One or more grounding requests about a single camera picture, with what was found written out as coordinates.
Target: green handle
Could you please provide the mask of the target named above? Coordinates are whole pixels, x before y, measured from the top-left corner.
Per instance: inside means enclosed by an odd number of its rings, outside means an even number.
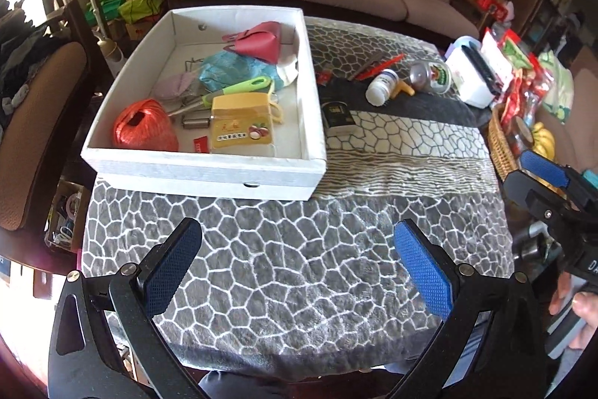
[[[251,80],[237,83],[236,85],[231,85],[223,88],[222,90],[217,90],[213,93],[205,95],[203,97],[203,103],[206,107],[210,107],[212,105],[212,100],[217,96],[232,95],[233,93],[255,92],[257,90],[268,88],[271,83],[272,79],[269,76],[259,76],[257,78],[252,78]]]

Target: blue plastic bag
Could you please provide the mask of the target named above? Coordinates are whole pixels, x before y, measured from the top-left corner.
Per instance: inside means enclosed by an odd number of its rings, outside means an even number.
[[[225,50],[203,60],[199,67],[198,79],[210,92],[222,90],[231,85],[251,80],[258,76],[268,76],[274,81],[274,89],[285,86],[276,65],[270,65],[251,56],[238,55]]]

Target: finger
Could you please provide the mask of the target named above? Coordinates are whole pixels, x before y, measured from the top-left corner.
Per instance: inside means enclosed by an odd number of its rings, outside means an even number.
[[[571,291],[571,274],[561,273],[557,284],[558,297],[564,300],[569,291]]]
[[[548,312],[550,314],[557,314],[563,306],[563,300],[558,297],[558,291],[554,291],[550,305],[548,306]]]
[[[590,340],[594,336],[596,328],[586,325],[582,328],[581,332],[569,343],[569,348],[573,350],[585,350],[590,343]]]
[[[573,311],[592,328],[598,327],[598,295],[579,292],[573,296]]]
[[[561,273],[558,277],[557,289],[552,295],[548,312],[550,314],[557,314],[563,308],[563,300],[571,290],[571,274]]]

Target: pink bag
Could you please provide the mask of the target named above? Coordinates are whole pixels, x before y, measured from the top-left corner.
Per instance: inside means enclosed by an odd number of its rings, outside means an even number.
[[[224,47],[226,51],[253,56],[276,65],[280,55],[280,23],[263,22],[243,33],[223,36],[222,41],[234,42]]]

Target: white bottle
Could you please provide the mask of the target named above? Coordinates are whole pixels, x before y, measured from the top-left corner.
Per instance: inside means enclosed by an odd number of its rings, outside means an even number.
[[[382,70],[366,91],[367,101],[374,107],[383,106],[391,98],[391,93],[394,92],[399,80],[399,75],[395,71],[388,68]]]

